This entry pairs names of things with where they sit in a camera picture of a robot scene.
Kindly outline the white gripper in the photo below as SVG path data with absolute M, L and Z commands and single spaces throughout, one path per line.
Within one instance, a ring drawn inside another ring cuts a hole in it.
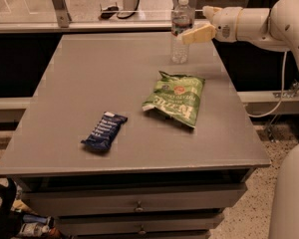
M 203 6 L 202 14 L 207 20 L 212 19 L 212 25 L 202 24 L 188 29 L 180 35 L 180 40 L 185 45 L 209 42 L 214 37 L 219 42 L 236 42 L 238 17 L 241 10 L 241 7 L 221 9 L 220 7 Z

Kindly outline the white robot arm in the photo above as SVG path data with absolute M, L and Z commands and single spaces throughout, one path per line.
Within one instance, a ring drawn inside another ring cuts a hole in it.
M 186 44 L 246 41 L 271 51 L 290 51 L 299 71 L 299 0 L 279 0 L 272 8 L 202 8 L 206 24 L 179 36 Z M 269 239 L 299 239 L 299 144 L 283 160 L 275 187 Z

